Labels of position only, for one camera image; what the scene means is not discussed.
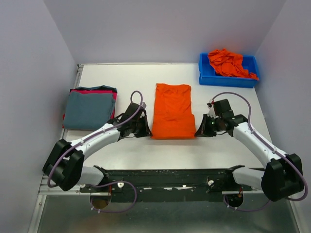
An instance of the blue bin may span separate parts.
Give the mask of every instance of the blue bin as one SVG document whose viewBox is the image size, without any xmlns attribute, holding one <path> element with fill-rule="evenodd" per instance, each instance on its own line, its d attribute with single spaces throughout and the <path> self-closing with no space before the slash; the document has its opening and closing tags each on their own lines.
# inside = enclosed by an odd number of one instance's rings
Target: blue bin
<svg viewBox="0 0 311 233">
<path fill-rule="evenodd" d="M 259 81 L 250 78 L 225 77 L 216 74 L 214 68 L 209 64 L 209 59 L 207 55 L 208 53 L 206 52 L 200 54 L 200 85 L 253 88 Z M 249 72 L 255 73 L 260 79 L 257 63 L 254 56 L 243 56 L 242 66 L 244 69 L 248 69 Z"/>
</svg>

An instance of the white table surface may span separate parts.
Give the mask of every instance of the white table surface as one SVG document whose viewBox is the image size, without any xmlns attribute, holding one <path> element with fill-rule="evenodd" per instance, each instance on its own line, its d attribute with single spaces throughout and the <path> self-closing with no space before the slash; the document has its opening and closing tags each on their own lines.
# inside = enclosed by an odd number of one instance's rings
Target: white table surface
<svg viewBox="0 0 311 233">
<path fill-rule="evenodd" d="M 191 86 L 192 113 L 198 129 L 202 114 L 208 112 L 207 102 L 216 94 L 232 91 L 246 97 L 252 105 L 252 124 L 267 139 L 269 132 L 254 89 L 204 86 L 199 84 L 197 64 L 122 64 L 87 65 L 79 86 L 93 87 L 108 85 L 116 87 L 116 116 L 123 113 L 130 103 L 134 90 L 142 92 L 147 104 L 147 116 L 152 128 L 156 83 Z M 246 103 L 239 97 L 223 95 L 217 100 L 229 99 L 234 113 L 247 116 Z M 90 132 L 67 133 L 68 141 L 80 138 Z M 149 137 L 126 138 L 110 144 L 90 156 L 86 166 L 98 165 L 105 169 L 191 169 L 227 168 L 235 165 L 262 167 L 257 158 L 239 141 L 229 135 L 189 140 L 155 140 Z"/>
</svg>

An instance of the folded orange cloth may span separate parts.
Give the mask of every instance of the folded orange cloth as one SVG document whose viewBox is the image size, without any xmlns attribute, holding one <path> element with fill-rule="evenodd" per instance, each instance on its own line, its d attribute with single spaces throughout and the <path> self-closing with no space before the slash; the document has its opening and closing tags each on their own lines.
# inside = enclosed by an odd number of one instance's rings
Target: folded orange cloth
<svg viewBox="0 0 311 233">
<path fill-rule="evenodd" d="M 259 80 L 256 74 L 242 67 L 243 56 L 240 54 L 226 49 L 214 50 L 208 54 L 208 59 L 217 74 Z"/>
<path fill-rule="evenodd" d="M 189 85 L 156 84 L 151 138 L 195 138 L 196 129 L 194 115 L 191 112 L 190 92 Z"/>
</svg>

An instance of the folded gray cloth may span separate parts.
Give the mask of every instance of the folded gray cloth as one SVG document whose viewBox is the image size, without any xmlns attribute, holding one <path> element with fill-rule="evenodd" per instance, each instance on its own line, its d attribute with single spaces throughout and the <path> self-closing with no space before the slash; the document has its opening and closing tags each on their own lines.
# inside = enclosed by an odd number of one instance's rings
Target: folded gray cloth
<svg viewBox="0 0 311 233">
<path fill-rule="evenodd" d="M 69 130 L 97 130 L 110 119 L 114 107 L 112 94 L 71 92 L 66 106 L 64 127 Z"/>
</svg>

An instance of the wall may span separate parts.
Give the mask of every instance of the wall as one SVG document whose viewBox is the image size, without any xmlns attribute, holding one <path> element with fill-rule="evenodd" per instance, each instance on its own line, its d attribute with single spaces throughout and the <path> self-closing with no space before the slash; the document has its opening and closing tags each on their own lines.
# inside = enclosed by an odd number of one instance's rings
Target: wall
<svg viewBox="0 0 311 233">
<path fill-rule="evenodd" d="M 311 185 L 311 1 L 287 0 L 256 53 L 256 91 L 273 142 L 303 161 Z M 301 203 L 311 218 L 311 195 Z"/>
<path fill-rule="evenodd" d="M 0 232 L 25 233 L 76 63 L 41 0 L 0 8 Z"/>
<path fill-rule="evenodd" d="M 78 63 L 255 54 L 285 0 L 44 0 Z"/>
</svg>

